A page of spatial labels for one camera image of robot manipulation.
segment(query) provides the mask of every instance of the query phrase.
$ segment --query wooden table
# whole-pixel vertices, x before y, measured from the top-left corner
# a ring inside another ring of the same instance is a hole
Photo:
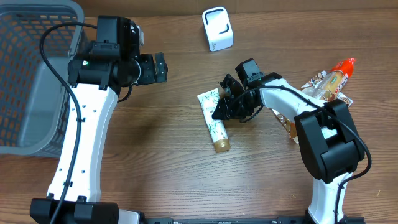
[[[102,162],[102,201],[148,217],[303,215],[312,177],[299,146],[274,115],[264,110],[246,124],[225,122],[232,149],[216,154],[197,95],[218,88],[226,73],[237,78],[235,66],[249,58],[300,87],[353,57],[355,72],[343,92],[354,99],[350,111],[373,166],[348,184],[344,211],[365,216],[367,223],[398,223],[398,9],[230,19],[234,45],[210,53],[200,16],[134,18],[145,32],[142,53],[164,52],[169,80],[134,88],[115,109]],[[0,156],[0,222],[32,222],[30,200],[45,197],[57,164],[51,158]],[[358,170],[365,165],[360,162]]]

